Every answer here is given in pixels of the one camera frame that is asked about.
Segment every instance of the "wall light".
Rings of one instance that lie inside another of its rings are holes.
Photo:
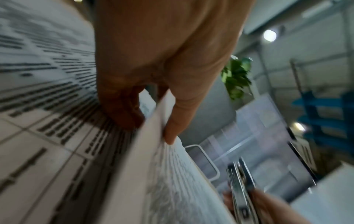
[[[294,123],[294,126],[295,126],[299,131],[305,131],[305,130],[306,130],[305,127],[304,127],[302,124],[298,123],[298,122],[295,122],[295,123]]]
[[[277,33],[273,30],[266,30],[263,34],[263,38],[269,42],[274,42],[277,39]]]

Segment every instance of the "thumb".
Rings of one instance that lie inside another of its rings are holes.
[[[197,100],[176,99],[171,116],[164,130],[164,138],[167,144],[172,145],[177,135],[188,127],[203,98],[201,97]]]

